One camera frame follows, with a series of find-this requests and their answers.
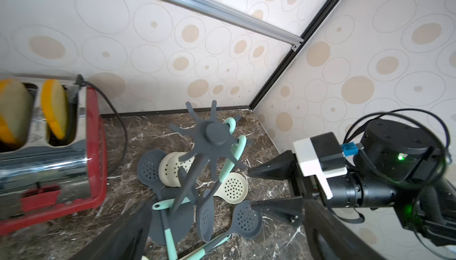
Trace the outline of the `grey utensil rack stand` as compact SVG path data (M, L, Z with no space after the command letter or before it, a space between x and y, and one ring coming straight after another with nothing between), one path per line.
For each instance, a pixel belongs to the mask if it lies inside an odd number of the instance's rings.
M212 103L208 119L201 119L191 103L186 106L196 126L183 129L171 124L170 128L191 137L192 150L176 154L150 150L138 164L139 180L156 194L148 235L153 242L165 245L171 258L177 257L175 244L193 224L197 225L201 240L210 240L214 227L213 195L234 167L247 169L239 160L247 138L233 136L235 119L219 121L216 102Z

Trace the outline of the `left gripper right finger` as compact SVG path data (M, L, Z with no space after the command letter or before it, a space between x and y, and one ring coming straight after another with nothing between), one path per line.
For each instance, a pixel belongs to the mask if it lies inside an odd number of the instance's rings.
M383 257L316 201L304 202L304 228L315 260L382 260Z

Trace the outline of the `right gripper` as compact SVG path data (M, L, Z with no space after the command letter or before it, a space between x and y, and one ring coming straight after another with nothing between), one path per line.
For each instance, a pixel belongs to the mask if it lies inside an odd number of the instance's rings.
M304 198L326 206L314 176L304 177L296 156L287 150L262 165L248 169L251 178L287 180L291 197L253 201L251 209L267 214L293 227L303 225Z

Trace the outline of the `grey skimmer front side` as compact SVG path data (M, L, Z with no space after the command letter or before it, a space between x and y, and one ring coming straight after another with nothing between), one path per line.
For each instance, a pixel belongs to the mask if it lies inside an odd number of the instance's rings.
M237 143L237 138L230 133L229 124L222 123L216 118L197 119L195 128L183 129L171 124L170 129L181 135L191 137L194 142L190 152L179 158L180 161L185 161L195 157L180 188L189 190L208 163L210 163L211 178L216 181L218 179L217 160L224 157L232 159L231 148Z

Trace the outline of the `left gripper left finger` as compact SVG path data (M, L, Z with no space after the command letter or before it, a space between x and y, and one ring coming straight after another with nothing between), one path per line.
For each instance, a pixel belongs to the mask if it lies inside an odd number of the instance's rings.
M71 259L140 260L152 218L152 201L137 202Z

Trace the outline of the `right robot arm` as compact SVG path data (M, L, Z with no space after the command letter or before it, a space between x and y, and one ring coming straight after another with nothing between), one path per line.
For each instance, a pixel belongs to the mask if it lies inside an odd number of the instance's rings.
M332 132L295 141L293 148L250 168L252 178L285 180L291 196L257 201L256 211L298 226L308 204L394 209L404 229L435 246L456 243L456 189L445 179L451 138L441 141L402 109L359 118L339 142Z

